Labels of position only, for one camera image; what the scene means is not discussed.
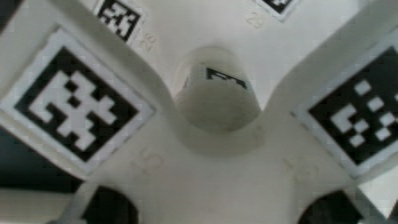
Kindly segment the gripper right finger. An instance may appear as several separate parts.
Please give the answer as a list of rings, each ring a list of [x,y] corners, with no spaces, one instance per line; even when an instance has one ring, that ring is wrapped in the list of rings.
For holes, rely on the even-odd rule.
[[[312,203],[297,224],[360,224],[363,214],[344,191],[335,191]]]

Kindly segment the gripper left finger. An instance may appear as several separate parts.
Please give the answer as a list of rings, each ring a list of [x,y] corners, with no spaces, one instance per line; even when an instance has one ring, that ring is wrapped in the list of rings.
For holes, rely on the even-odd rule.
[[[127,196],[111,188],[95,191],[84,210],[86,224],[139,224],[139,210]]]

